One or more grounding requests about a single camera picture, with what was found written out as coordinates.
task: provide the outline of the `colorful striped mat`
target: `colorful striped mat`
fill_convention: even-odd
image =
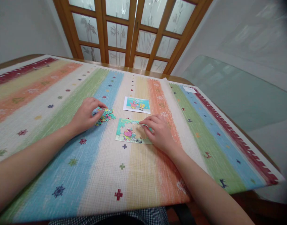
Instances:
[[[45,55],[0,70],[0,161],[70,122],[86,97],[116,119],[69,141],[0,216],[19,223],[185,203],[176,167],[150,144],[116,141],[125,96],[150,101],[174,140],[228,193],[283,181],[282,175],[197,88]]]

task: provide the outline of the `forearm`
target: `forearm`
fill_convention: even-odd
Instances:
[[[0,162],[0,211],[76,134],[67,125]]]
[[[188,190],[213,224],[253,224],[238,203],[181,148],[170,152]]]

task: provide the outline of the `green stripe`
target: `green stripe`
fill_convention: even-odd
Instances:
[[[183,112],[187,125],[195,139],[195,142],[200,150],[201,155],[204,158],[204,162],[207,165],[209,172],[212,174],[213,179],[221,185],[220,179],[225,179],[228,182],[228,186],[225,190],[232,194],[242,192],[246,190],[243,182],[239,175],[234,170],[227,157],[220,149],[218,143],[205,126],[202,118],[196,112],[195,108],[190,104],[187,97],[184,95],[182,90],[177,84],[170,84],[172,91],[176,99],[179,99],[178,104],[181,108],[185,108]],[[206,158],[205,152],[209,152],[211,158]]]
[[[32,135],[30,135],[24,142],[17,148],[17,152],[26,148],[27,146],[35,143],[36,141],[44,138],[45,136],[55,132],[61,128],[64,124],[69,123],[76,111],[82,104],[83,99],[92,97],[96,90],[99,88],[102,81],[106,78],[109,70],[96,69],[90,77],[88,77],[80,86],[78,86],[74,92],[63,102],[62,107],[55,113],[52,118],[46,119],[42,124],[45,126],[40,129],[39,127],[34,129]],[[11,223],[14,216],[24,206],[27,201],[29,193],[36,185],[36,181],[44,170],[24,189],[5,212],[0,216],[0,223]]]

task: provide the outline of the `finger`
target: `finger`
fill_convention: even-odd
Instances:
[[[104,103],[102,103],[102,102],[100,102],[100,101],[99,101],[98,106],[99,106],[100,108],[108,108]]]
[[[89,104],[90,110],[95,110],[98,107],[99,103],[98,102],[91,102]]]
[[[154,141],[155,140],[155,136],[152,134],[152,132],[146,127],[143,126],[144,132],[147,135],[147,137],[151,140]]]
[[[91,103],[91,102],[94,102],[94,100],[95,100],[95,98],[93,98],[93,97],[87,97],[84,99],[83,102]]]
[[[144,120],[151,120],[151,121],[154,121],[155,123],[160,123],[161,122],[161,120],[158,117],[156,117],[155,115],[148,116]]]
[[[153,130],[157,129],[157,124],[151,120],[142,120],[139,122],[139,124],[145,124],[148,127],[151,127]]]
[[[90,118],[91,122],[95,124],[103,115],[104,110],[98,111],[92,118]]]
[[[161,116],[159,114],[155,115],[159,120],[161,120],[163,123],[166,123],[166,119],[164,118],[164,116]]]

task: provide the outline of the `red zigzag border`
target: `red zigzag border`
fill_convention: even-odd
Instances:
[[[24,75],[24,74],[26,74],[26,73],[28,73],[28,72],[30,72],[32,70],[40,69],[41,67],[46,66],[46,65],[48,65],[51,62],[54,62],[56,60],[58,60],[58,59],[49,57],[49,58],[45,58],[43,60],[34,62],[32,64],[23,66],[21,68],[9,71],[7,73],[3,73],[2,75],[0,75],[0,85],[3,84],[3,83],[8,82],[8,81],[10,81],[10,80],[12,80],[14,78],[17,78],[17,77],[19,77],[21,75]]]
[[[278,184],[277,177],[265,166],[265,164],[260,161],[259,157],[250,149],[250,147],[239,137],[239,135],[232,129],[232,127],[221,117],[221,115],[209,104],[209,102],[201,95],[201,93],[194,88],[197,92],[196,96],[199,100],[206,106],[206,108],[211,112],[211,114],[217,119],[217,121],[222,125],[225,131],[230,135],[230,137],[235,141],[241,152],[247,157],[249,162],[256,168],[256,170],[261,174],[268,185]]]

